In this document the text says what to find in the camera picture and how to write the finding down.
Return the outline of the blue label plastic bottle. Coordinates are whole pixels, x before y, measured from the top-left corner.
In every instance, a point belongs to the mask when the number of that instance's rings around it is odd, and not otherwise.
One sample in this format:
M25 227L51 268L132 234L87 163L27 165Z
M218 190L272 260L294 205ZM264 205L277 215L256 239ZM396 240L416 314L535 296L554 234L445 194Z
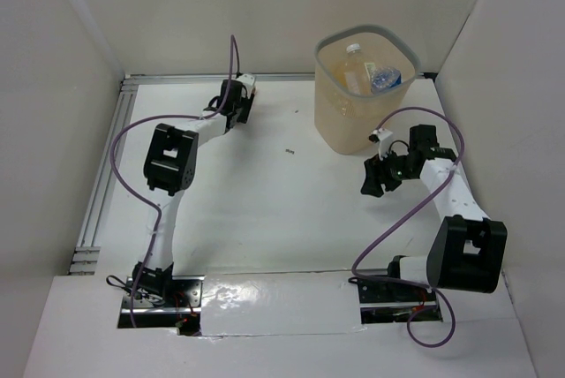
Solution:
M395 67L375 69L371 77L371 91L374 95L388 91L402 83L402 74Z

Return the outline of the white label clear bottle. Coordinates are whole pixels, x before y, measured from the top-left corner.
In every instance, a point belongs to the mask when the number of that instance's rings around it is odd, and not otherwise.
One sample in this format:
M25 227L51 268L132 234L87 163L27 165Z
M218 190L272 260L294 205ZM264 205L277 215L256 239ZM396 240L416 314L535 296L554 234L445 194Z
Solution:
M358 43L349 45L345 53L345 59L336 70L337 78L350 93L359 96L371 95L375 62Z

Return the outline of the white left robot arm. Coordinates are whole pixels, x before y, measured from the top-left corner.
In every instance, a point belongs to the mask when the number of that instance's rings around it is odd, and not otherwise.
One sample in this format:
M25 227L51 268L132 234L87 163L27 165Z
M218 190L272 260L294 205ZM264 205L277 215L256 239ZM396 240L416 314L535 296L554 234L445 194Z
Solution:
M222 83L224 95L213 98L203 116L179 127L159 124L143 167L150 209L147 251L132 271L136 291L154 306L174 296L172 243L180 201L195 178L198 148L247 122L256 93L256 77L241 74Z

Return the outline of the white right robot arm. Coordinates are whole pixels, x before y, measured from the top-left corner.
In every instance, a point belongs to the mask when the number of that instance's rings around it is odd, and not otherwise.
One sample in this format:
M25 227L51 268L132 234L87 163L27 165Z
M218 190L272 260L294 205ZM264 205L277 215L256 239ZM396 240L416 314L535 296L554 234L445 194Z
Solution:
M433 125L410 129L405 155L393 151L393 133L373 131L378 154L364 162L361 193L381 197L406 180L419 180L433 196L441 225L426 256L397 255L388 265L385 289L407 299L416 284L433 288L492 293L496 289L507 242L504 223L489 218L474 200L456 168L456 153L441 147Z

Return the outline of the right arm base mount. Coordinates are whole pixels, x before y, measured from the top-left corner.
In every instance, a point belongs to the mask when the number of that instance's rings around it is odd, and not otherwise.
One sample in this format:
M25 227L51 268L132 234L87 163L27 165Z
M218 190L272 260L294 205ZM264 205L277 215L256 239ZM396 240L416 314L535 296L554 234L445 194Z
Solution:
M361 323L405 323L413 321L442 321L436 296L420 287L399 283L375 282L352 276L348 279L358 290Z

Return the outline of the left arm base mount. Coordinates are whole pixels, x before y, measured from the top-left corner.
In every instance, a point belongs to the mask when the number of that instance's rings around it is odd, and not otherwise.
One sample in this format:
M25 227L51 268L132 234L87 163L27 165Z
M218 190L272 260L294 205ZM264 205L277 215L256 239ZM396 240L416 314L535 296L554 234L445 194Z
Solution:
M131 299L132 278L125 281L115 275L106 284L123 293L117 320L119 329L173 329L180 336L201 336L200 316L204 276L174 276L169 292L156 296L139 290Z

